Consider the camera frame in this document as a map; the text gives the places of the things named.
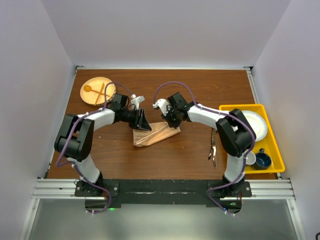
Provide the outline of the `beige cloth napkin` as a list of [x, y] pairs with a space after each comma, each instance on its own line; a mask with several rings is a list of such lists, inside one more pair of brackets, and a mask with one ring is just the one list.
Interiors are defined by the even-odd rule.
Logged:
[[180, 128], [169, 127], [167, 122], [151, 123], [151, 131], [133, 129], [133, 145], [135, 147], [147, 147], [166, 140], [181, 132]]

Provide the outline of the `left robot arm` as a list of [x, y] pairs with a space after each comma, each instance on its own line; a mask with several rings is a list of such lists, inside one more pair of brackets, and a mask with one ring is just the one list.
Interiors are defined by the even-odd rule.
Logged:
[[59, 153], [56, 166], [71, 164], [80, 176], [80, 190], [92, 196], [106, 194], [101, 171], [91, 156], [94, 131], [117, 122], [127, 123], [133, 130], [151, 131], [140, 103], [143, 96], [116, 93], [103, 107], [85, 114], [67, 114], [54, 142]]

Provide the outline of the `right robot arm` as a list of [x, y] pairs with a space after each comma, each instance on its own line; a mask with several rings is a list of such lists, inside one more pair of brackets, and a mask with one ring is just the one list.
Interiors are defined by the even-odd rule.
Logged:
[[162, 118], [171, 128], [177, 128], [181, 122], [187, 121], [209, 126], [218, 132], [227, 152], [227, 165], [222, 178], [223, 185], [211, 187], [207, 192], [223, 189], [227, 196], [235, 196], [241, 190], [247, 156], [256, 141], [256, 134], [242, 111], [237, 108], [221, 111], [205, 107], [195, 100], [188, 103], [179, 92], [167, 99], [155, 100], [152, 106], [161, 111]]

